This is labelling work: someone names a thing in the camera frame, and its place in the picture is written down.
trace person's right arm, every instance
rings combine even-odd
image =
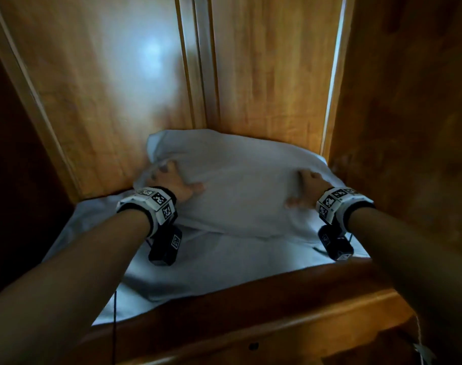
[[[319,173],[300,173],[303,195],[286,205],[315,208],[332,186]],[[409,305],[462,352],[462,254],[373,208],[354,211],[347,227]]]

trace forearm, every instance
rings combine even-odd
[[[111,298],[148,232],[145,214],[124,211],[7,287],[0,294],[0,363],[50,362],[73,345]]]
[[[426,317],[462,326],[462,255],[371,208],[351,214],[349,230]]]

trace folded garment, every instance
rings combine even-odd
[[[321,173],[334,186],[344,185],[324,158],[286,143],[208,129],[153,134],[147,150],[152,166],[135,182],[136,189],[158,167],[175,160],[186,183],[203,182],[206,190],[176,205],[183,238],[172,266],[151,264],[150,247],[142,243],[117,289],[118,321],[174,298],[334,263],[319,241],[324,223],[317,212],[283,207],[288,197],[300,194],[300,168]],[[117,202],[130,193],[79,203],[45,259],[113,215]],[[354,238],[352,245],[355,256],[368,257]],[[112,321],[112,300],[94,324]]]

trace black cable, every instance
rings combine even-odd
[[[112,320],[112,365],[116,365],[116,297],[117,290],[114,291],[114,312]]]

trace person's left arm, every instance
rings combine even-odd
[[[152,186],[179,202],[202,184],[185,185],[174,163]],[[150,232],[145,213],[124,210],[84,233],[0,293],[0,364],[53,362],[90,328]]]

